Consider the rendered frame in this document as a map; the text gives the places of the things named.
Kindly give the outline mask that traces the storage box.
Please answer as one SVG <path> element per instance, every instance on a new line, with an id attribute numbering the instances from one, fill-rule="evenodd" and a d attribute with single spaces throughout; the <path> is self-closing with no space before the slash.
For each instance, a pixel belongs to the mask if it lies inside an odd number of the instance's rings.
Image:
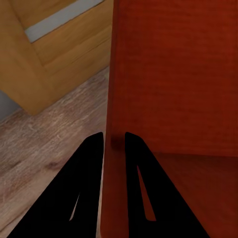
<path id="1" fill-rule="evenodd" d="M 101 238 L 129 238 L 126 132 L 210 238 L 238 238 L 238 0 L 114 0 Z"/>

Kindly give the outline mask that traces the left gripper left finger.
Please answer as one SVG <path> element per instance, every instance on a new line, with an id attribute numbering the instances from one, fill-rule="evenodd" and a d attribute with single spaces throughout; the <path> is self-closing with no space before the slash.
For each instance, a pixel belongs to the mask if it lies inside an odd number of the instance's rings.
<path id="1" fill-rule="evenodd" d="M 87 137 L 7 238 L 96 238 L 103 154 Z"/>

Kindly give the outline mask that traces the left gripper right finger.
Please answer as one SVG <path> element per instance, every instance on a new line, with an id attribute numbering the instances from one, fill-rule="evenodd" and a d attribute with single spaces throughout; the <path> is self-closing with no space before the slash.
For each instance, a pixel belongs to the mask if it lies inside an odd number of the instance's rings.
<path id="1" fill-rule="evenodd" d="M 129 238 L 210 238 L 144 140 L 125 133 Z M 157 221 L 146 219 L 138 168 Z"/>

